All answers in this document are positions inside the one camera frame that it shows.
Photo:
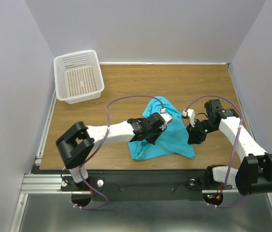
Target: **teal cloth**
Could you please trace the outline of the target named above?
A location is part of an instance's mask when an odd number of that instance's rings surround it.
[[[172,115],[173,120],[156,140],[155,145],[149,144],[146,140],[128,143],[132,159],[148,160],[173,153],[193,159],[195,152],[193,146],[187,144],[188,133],[183,124],[181,113],[166,98],[159,96],[157,98],[164,103],[166,112]],[[160,108],[160,102],[152,99],[142,115],[149,117],[152,113],[159,113]]]

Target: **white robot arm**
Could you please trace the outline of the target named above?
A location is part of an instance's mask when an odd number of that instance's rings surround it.
[[[144,139],[148,143],[155,144],[171,121],[172,116],[167,113],[153,113],[148,118],[131,118],[110,125],[109,128],[85,126],[83,122],[77,122],[57,140],[56,144],[66,169],[72,174],[75,183],[80,183],[82,178],[79,170],[84,179],[88,178],[84,162],[94,146],[98,147],[102,142],[111,144]],[[109,129],[108,136],[104,140],[107,129]]]
[[[187,131],[189,144],[200,144],[206,134],[220,130],[234,145],[240,119],[233,109],[223,109],[219,100],[210,100],[205,104],[208,119],[199,121],[192,109],[183,111],[183,118],[189,119]],[[247,130],[241,126],[236,151],[240,157],[239,169],[231,168],[228,185],[235,186],[242,195],[272,192],[272,154],[259,146]],[[211,180],[224,183],[228,166],[208,167]]]

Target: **wooden table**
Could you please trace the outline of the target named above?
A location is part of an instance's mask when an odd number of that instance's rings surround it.
[[[105,89],[101,97],[76,104],[56,101],[40,169],[62,169],[64,164],[55,141],[75,122],[84,121],[91,126],[106,125],[105,107],[111,100],[133,94],[149,94],[167,98],[182,111],[199,96],[219,94],[234,101],[237,97],[226,65],[101,65]],[[196,113],[205,112],[206,98],[193,105]],[[111,124],[129,118],[141,117],[151,99],[132,98],[114,103],[110,107]],[[232,108],[222,101],[224,108]],[[227,138],[216,131],[208,134],[201,145],[193,145],[196,158],[178,154],[144,161],[133,161],[127,143],[105,145],[90,160],[88,169],[198,169],[208,165],[225,164],[230,159],[232,146]],[[233,167],[240,160],[235,157]]]

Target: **white basket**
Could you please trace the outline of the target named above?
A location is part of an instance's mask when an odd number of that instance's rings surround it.
[[[57,99],[69,104],[99,98],[104,89],[97,54],[93,50],[56,57],[54,79]]]

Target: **white wall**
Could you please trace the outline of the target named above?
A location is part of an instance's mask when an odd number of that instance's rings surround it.
[[[272,0],[267,0],[230,65],[256,140],[272,152]]]
[[[53,94],[52,55],[27,5],[0,1],[0,232],[9,231]]]
[[[55,56],[230,62],[265,0],[26,0]]]

